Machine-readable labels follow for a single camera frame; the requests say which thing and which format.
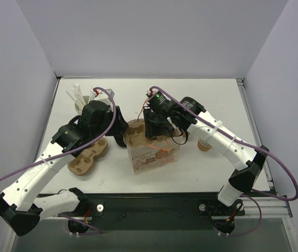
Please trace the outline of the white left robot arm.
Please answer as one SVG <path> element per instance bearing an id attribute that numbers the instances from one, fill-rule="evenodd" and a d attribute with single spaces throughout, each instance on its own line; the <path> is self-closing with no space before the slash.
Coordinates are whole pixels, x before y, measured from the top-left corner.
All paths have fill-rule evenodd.
<path id="1" fill-rule="evenodd" d="M 40 198 L 50 180 L 81 153 L 78 148 L 96 144 L 99 136 L 113 136 L 122 146 L 128 124 L 119 106 L 91 101 L 81 115 L 72 118 L 51 138 L 36 165 L 28 168 L 11 186 L 0 192 L 0 216 L 17 236 L 24 236 L 48 217 L 73 212 L 81 216 L 89 209 L 88 197 L 76 187 Z"/>

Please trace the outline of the printed paper takeout bag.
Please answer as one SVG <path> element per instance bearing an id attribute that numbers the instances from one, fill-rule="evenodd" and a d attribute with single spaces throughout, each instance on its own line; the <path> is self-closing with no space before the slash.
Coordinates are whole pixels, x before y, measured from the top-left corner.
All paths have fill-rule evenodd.
<path id="1" fill-rule="evenodd" d="M 174 133 L 180 133 L 180 131 L 175 129 Z M 165 142 L 155 145 L 134 149 L 126 146 L 134 173 L 140 174 L 177 162 L 183 139 L 183 136 L 170 136 Z"/>

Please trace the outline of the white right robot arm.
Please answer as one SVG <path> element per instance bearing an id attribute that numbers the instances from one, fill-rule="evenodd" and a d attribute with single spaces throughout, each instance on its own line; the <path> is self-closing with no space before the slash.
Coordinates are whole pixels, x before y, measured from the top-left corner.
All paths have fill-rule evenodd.
<path id="1" fill-rule="evenodd" d="M 234 172 L 214 200 L 217 213 L 230 211 L 241 194 L 253 188 L 263 169 L 266 154 L 240 144 L 239 137 L 191 97 L 175 102 L 168 100 L 161 91 L 148 90 L 146 95 L 148 100 L 143 110 L 146 138 L 161 135 L 176 138 L 192 134 L 199 143 L 209 144 L 233 165 Z"/>

